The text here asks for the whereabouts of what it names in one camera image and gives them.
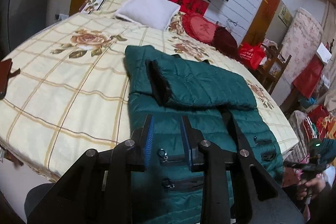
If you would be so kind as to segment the person's right hand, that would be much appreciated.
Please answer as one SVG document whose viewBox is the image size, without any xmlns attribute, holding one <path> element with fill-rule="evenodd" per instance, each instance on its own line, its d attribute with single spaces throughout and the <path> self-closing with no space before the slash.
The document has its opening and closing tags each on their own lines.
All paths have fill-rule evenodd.
<svg viewBox="0 0 336 224">
<path fill-rule="evenodd" d="M 297 185 L 298 200 L 313 200 L 326 187 L 326 181 L 323 177 L 315 177 L 311 180 L 301 180 Z"/>
</svg>

